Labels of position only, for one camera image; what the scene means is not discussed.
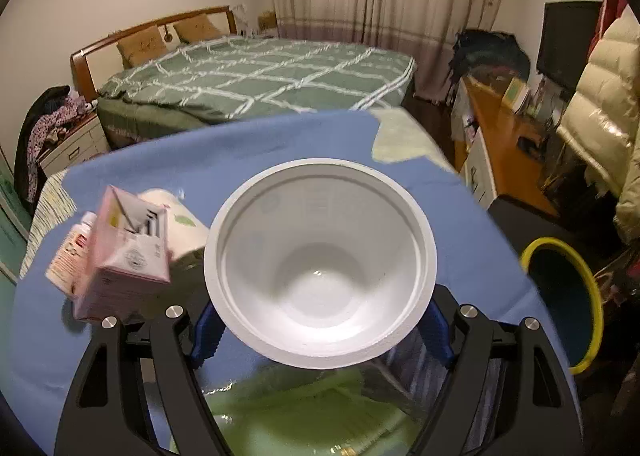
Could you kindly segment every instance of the pillow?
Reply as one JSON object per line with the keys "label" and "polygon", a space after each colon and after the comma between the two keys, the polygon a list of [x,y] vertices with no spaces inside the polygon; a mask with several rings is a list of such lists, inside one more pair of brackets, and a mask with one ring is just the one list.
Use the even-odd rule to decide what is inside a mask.
{"label": "pillow", "polygon": [[199,16],[191,17],[191,19],[183,19],[175,23],[174,28],[180,40],[187,44],[222,37],[222,32],[213,26],[207,14],[200,14]]}
{"label": "pillow", "polygon": [[140,66],[151,59],[162,57],[168,49],[162,41],[157,26],[123,37],[118,41],[118,51],[130,67]]}

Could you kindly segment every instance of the metal bolt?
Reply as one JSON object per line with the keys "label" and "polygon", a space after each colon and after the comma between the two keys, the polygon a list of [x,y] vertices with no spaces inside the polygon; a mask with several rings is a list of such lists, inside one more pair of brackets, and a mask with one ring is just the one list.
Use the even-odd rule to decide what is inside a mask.
{"label": "metal bolt", "polygon": [[102,327],[105,330],[108,330],[109,328],[113,328],[117,323],[118,319],[115,317],[106,317],[102,320]]}
{"label": "metal bolt", "polygon": [[478,310],[471,306],[470,304],[463,304],[460,307],[460,313],[464,315],[467,319],[473,319],[478,316]]}
{"label": "metal bolt", "polygon": [[180,315],[182,315],[182,312],[184,312],[184,310],[182,309],[182,306],[180,306],[179,304],[174,304],[173,306],[169,306],[169,308],[166,309],[164,314],[169,319],[177,319],[178,317],[180,317]]}
{"label": "metal bolt", "polygon": [[526,319],[524,319],[524,325],[530,330],[534,330],[534,331],[540,328],[540,323],[538,322],[538,319],[534,319],[533,317],[527,317]]}

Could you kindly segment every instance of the wooden headboard frame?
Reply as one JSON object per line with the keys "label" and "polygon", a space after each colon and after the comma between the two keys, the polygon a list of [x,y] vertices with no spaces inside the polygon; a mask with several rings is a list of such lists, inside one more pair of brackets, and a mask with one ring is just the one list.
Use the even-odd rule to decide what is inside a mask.
{"label": "wooden headboard frame", "polygon": [[140,32],[150,26],[160,27],[165,24],[171,24],[183,19],[199,16],[200,14],[221,14],[222,12],[226,13],[226,20],[229,23],[229,32],[236,33],[236,20],[234,19],[234,14],[231,12],[231,9],[229,9],[228,6],[213,6],[211,8],[202,8],[200,10],[193,10],[192,12],[175,14],[174,16],[167,16],[162,17],[161,19],[144,22],[137,26],[133,26],[132,28],[112,33],[104,39],[100,39],[100,41],[94,42],[89,46],[85,46],[71,55],[71,71],[74,76],[74,81],[76,82],[76,89],[81,95],[84,95],[87,102],[91,102],[98,98],[98,93],[94,86],[94,80],[91,77],[91,70],[89,70],[89,64],[86,60],[87,55],[106,46],[110,46],[111,44],[115,44],[123,37]]}

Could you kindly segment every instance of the blue tablecloth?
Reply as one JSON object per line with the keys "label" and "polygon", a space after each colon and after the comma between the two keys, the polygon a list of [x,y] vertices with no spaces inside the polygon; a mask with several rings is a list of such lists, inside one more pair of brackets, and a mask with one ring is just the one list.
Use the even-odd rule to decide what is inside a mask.
{"label": "blue tablecloth", "polygon": [[[404,186],[424,210],[438,251],[437,282],[458,302],[475,304],[491,319],[517,324],[525,316],[537,317],[567,368],[538,292],[486,212],[456,175],[426,158],[374,162],[378,126],[363,112],[262,118],[176,134],[72,168],[63,188],[78,212],[44,238],[18,284],[10,333],[7,400],[43,450],[53,453],[66,392],[91,335],[88,326],[70,318],[69,303],[44,272],[70,227],[83,212],[96,210],[107,184],[132,193],[164,188],[184,195],[184,204],[209,225],[240,184],[270,166],[325,157],[371,166]],[[198,379],[211,388],[243,378],[263,363],[263,357],[226,331]],[[161,424],[154,418],[158,439],[166,442],[168,431]]]}

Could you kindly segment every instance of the television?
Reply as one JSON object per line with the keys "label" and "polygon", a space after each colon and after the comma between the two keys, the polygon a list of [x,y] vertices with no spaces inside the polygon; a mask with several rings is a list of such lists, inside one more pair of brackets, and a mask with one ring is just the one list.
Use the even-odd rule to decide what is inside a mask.
{"label": "television", "polygon": [[545,4],[538,71],[572,96],[587,65],[601,1]]}

